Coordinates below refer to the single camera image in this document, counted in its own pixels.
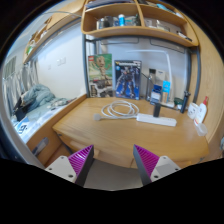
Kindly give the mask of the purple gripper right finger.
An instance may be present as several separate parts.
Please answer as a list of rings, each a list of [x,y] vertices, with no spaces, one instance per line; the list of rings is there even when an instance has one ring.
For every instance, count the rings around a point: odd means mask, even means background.
[[[180,170],[180,167],[169,157],[159,157],[138,145],[133,147],[133,155],[143,185],[148,185]]]

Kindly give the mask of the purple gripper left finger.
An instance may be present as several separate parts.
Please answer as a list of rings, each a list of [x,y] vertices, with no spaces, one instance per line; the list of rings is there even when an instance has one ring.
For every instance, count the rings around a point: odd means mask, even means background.
[[[87,146],[69,157],[60,156],[46,171],[83,187],[93,162],[94,146]]]

